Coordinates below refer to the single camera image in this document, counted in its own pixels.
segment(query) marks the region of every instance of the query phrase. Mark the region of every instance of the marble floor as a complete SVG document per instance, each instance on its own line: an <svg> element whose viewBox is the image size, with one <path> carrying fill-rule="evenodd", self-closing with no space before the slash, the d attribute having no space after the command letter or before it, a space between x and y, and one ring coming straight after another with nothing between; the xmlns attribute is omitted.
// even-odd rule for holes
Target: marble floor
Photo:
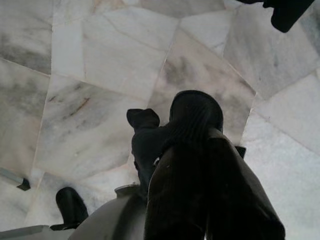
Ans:
<svg viewBox="0 0 320 240"><path fill-rule="evenodd" d="M212 95L224 134L283 220L288 240L320 236L320 4L286 34L272 9L235 0L1 0L0 231L62 223L56 192L91 214L139 183L126 120L175 94Z"/></svg>

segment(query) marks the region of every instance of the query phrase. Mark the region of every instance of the trouser leg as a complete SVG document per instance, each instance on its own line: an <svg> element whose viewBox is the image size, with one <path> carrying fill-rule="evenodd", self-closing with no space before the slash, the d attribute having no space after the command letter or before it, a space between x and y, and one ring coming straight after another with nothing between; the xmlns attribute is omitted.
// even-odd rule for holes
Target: trouser leg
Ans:
<svg viewBox="0 0 320 240"><path fill-rule="evenodd" d="M206 151L208 239L284 240L284 226L259 179L232 143L212 129Z"/></svg>

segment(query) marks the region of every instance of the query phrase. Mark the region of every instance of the person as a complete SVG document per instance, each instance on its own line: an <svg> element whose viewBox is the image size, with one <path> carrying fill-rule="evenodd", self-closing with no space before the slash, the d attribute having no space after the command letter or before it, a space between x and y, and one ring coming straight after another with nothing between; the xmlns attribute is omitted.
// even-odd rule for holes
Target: person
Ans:
<svg viewBox="0 0 320 240"><path fill-rule="evenodd" d="M223 135L223 112L213 97L178 93L164 126L152 109L129 109L126 117L140 185L116 189L117 198L89 217L74 189L62 191L57 203L69 219L63 226L75 228L69 240L285 239L243 151Z"/></svg>

